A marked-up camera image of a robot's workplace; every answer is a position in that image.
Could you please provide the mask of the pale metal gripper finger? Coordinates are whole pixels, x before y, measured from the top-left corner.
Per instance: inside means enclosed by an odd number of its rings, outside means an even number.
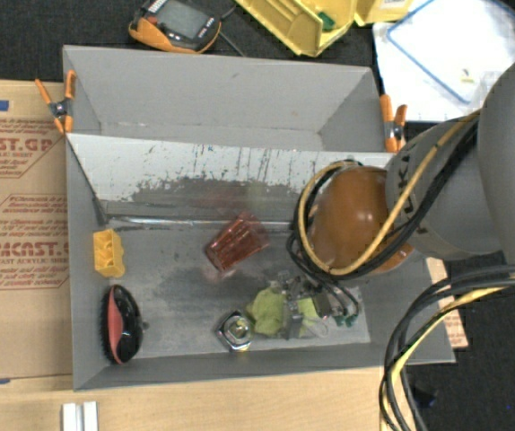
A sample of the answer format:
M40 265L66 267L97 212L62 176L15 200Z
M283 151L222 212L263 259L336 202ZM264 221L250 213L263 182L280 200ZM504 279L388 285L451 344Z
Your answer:
M302 279L299 275L289 272L280 272L277 276L276 288L278 292L286 296L301 296Z
M301 335L303 313L299 304L294 300L288 300L284 304L284 337L297 339Z

